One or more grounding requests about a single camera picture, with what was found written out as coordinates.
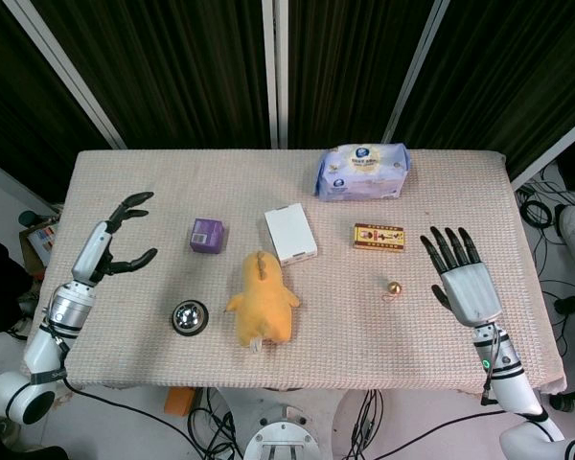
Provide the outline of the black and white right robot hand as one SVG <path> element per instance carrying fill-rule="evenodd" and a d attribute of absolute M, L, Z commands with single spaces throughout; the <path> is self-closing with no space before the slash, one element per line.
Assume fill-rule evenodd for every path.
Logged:
<path fill-rule="evenodd" d="M 494 322 L 502 313 L 501 302 L 472 237 L 462 227 L 457 232 L 446 227 L 442 233 L 431 226 L 430 232 L 435 242 L 425 235 L 420 240 L 441 280 L 431 287 L 434 296 L 463 326 Z"/>

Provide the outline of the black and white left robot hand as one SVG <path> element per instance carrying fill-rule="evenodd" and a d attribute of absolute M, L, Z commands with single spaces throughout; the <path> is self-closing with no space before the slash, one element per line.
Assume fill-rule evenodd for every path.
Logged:
<path fill-rule="evenodd" d="M 143 204 L 153 196 L 153 192 L 128 196 L 107 220 L 96 225 L 71 270 L 75 282 L 95 287 L 104 276 L 137 271 L 155 258 L 158 253 L 156 248 L 149 249 L 130 262 L 114 262 L 110 252 L 113 235 L 121 228 L 125 220 L 146 216 L 149 212 L 136 209 L 136 206 Z"/>

